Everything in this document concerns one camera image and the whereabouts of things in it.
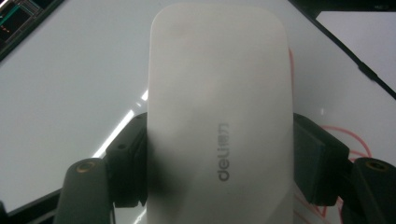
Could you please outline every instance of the deli logo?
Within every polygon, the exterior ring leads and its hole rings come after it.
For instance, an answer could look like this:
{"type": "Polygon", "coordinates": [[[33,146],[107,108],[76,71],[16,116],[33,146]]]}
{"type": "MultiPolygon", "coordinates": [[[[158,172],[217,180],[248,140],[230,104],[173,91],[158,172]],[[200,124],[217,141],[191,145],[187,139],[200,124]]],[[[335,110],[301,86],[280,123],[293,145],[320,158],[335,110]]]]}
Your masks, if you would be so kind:
{"type": "Polygon", "coordinates": [[[220,123],[218,130],[218,159],[219,169],[218,175],[219,180],[227,181],[230,178],[228,168],[230,167],[230,133],[228,123],[220,123]]]}

